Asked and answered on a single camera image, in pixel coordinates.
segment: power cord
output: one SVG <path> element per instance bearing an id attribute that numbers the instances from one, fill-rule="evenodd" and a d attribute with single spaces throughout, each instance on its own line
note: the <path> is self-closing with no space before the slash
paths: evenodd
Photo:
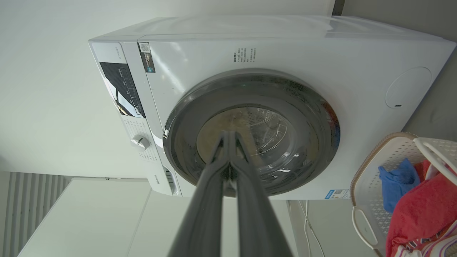
<path id="1" fill-rule="evenodd" d="M 305 215 L 305 225 L 303 226 L 303 229 L 305 230 L 305 237 L 306 237 L 306 242 L 308 243 L 308 256 L 311 257 L 311 245 L 309 244 L 309 238 L 308 238 L 308 233 L 306 232 L 306 224 L 308 224 L 309 228 L 311 229 L 311 232 L 316 239 L 317 243 L 319 244 L 320 252 L 322 253 L 322 257 L 325 257 L 324 251 L 322 250 L 322 246 L 320 245 L 319 239 L 316 237 L 316 233 L 313 230 L 313 227 L 311 226 L 311 223 L 309 222 L 308 219 L 308 200 L 306 200 L 306 211 L 305 208 L 303 208 L 303 204 L 301 201 L 298 201 L 300 203 L 300 207 L 302 208 L 303 214 Z"/>

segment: white laundry basket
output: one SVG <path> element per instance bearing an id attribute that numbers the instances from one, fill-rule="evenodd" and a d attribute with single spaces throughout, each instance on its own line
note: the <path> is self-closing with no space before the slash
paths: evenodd
<path id="1" fill-rule="evenodd" d="M 412 164 L 428 159 L 436 169 L 457 185 L 457 177 L 443 163 L 457 171 L 457 143 L 429 138 L 418 138 L 413 134 L 398 132 L 383 139 L 362 163 L 351 183 L 353 204 L 352 223 L 360 238 L 379 256 L 385 256 L 387 232 L 392 215 L 384 210 L 382 183 L 379 166 L 387 171 L 397 169 L 405 158 Z M 429 169 L 427 177 L 436 171 Z M 356 219 L 359 212 L 367 225 Z M 364 235 L 371 233 L 373 238 Z"/>

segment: washing machine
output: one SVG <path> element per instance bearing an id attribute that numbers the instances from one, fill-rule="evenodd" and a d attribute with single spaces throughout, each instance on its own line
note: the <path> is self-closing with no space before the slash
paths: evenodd
<path id="1" fill-rule="evenodd" d="M 191 196 L 235 130 L 271 199 L 338 199 L 456 44 L 347 16 L 200 16 L 89 45 L 153 190 Z"/>

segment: clothes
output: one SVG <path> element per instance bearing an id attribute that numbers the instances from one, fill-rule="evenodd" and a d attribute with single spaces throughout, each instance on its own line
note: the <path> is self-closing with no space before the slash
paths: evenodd
<path id="1" fill-rule="evenodd" d="M 422 182 L 404 195 L 392 215 L 386 256 L 395 256 L 418 238 L 430 238 L 457 220 L 457 187 L 443 174 Z"/>
<path id="2" fill-rule="evenodd" d="M 409 190 L 420 184 L 416 169 L 405 158 L 398 169 L 388 172 L 384 167 L 379 167 L 379 179 L 383 182 L 383 204 L 384 210 L 393 213 L 397 202 Z"/>
<path id="3" fill-rule="evenodd" d="M 448 256 L 449 252 L 455 252 L 449 249 L 457 242 L 457 221 L 454 221 L 446 230 L 444 230 L 435 241 L 426 242 L 417 246 L 414 249 L 409 249 L 407 246 L 399 245 L 392 256 L 394 257 L 435 257 Z"/>
<path id="4" fill-rule="evenodd" d="M 427 170 L 430 167 L 430 165 L 431 163 L 429 160 L 425 160 L 414 165 L 414 169 L 416 169 L 417 175 L 419 176 L 421 183 L 425 180 L 425 176 L 427 175 Z"/>

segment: red cloth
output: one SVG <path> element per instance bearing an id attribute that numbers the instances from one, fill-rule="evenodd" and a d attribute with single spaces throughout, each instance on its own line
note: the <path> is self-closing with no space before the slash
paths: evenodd
<path id="1" fill-rule="evenodd" d="M 455 220 L 457 186 L 439 173 L 406 193 L 395 206 L 387 234 L 386 256 L 393 256 L 392 249 L 399 245 L 436 235 Z"/>
<path id="2" fill-rule="evenodd" d="M 420 162 L 414 165 L 414 169 L 416 169 L 417 175 L 419 175 L 419 180 L 423 182 L 425 180 L 425 176 L 427 175 L 428 167 L 430 167 L 430 161 L 425 160 L 424 162 Z"/>

